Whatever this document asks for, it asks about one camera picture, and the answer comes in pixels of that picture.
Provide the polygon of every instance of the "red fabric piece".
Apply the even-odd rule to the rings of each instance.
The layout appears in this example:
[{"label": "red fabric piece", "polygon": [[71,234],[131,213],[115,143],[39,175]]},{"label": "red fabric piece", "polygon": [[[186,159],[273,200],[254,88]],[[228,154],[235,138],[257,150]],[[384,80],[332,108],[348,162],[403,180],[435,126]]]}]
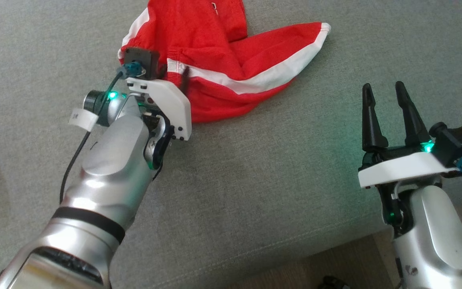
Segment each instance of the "red fabric piece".
[{"label": "red fabric piece", "polygon": [[243,115],[284,89],[329,31],[312,22],[248,37],[241,0],[150,0],[119,58],[127,47],[159,51],[166,79],[178,86],[190,67],[192,122],[215,121]]}]

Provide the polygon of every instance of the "gray sofa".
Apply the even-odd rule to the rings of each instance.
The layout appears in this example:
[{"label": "gray sofa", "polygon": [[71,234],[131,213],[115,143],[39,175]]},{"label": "gray sofa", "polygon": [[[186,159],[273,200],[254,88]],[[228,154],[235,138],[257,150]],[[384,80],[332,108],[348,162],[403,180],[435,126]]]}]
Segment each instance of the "gray sofa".
[{"label": "gray sofa", "polygon": [[[116,289],[226,287],[384,228],[377,192],[357,181],[365,82],[392,145],[404,140],[397,80],[428,128],[462,126],[462,1],[244,4],[252,35],[313,21],[332,31],[282,93],[244,117],[196,124],[190,141],[169,148],[114,258]],[[55,211],[84,134],[67,118],[108,84],[145,6],[0,1],[0,270]],[[462,202],[462,179],[444,188]]]}]

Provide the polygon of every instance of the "white plastic mount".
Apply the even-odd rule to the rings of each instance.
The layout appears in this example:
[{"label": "white plastic mount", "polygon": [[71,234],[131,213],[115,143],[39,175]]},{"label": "white plastic mount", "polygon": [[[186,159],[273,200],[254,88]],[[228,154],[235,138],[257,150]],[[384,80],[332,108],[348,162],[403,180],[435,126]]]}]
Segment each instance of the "white plastic mount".
[{"label": "white plastic mount", "polygon": [[457,168],[445,168],[431,153],[418,152],[397,159],[383,161],[358,172],[359,185],[362,188],[382,183],[392,183],[404,179],[456,171]]},{"label": "white plastic mount", "polygon": [[192,133],[192,115],[190,102],[172,82],[155,79],[143,80],[128,77],[128,88],[134,92],[145,93],[151,97],[158,108],[174,126],[177,139],[190,139]]}]

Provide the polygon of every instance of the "black ring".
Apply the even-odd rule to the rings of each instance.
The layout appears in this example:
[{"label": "black ring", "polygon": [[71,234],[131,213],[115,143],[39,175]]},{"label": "black ring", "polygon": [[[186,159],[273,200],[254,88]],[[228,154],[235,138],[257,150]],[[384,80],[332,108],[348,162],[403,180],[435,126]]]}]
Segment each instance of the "black ring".
[{"label": "black ring", "polygon": [[89,223],[114,236],[119,241],[119,244],[122,243],[124,236],[126,236],[126,230],[115,221],[85,209],[59,207],[51,218],[70,218]]}]

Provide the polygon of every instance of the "cable tag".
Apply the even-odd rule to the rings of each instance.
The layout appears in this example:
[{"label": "cable tag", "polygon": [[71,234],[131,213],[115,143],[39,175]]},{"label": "cable tag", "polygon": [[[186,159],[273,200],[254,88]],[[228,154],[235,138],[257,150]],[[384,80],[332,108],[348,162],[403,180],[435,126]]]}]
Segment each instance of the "cable tag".
[{"label": "cable tag", "polygon": [[99,117],[95,113],[82,108],[75,108],[72,110],[71,117],[69,118],[69,124],[79,126],[80,128],[91,132],[98,118]]}]

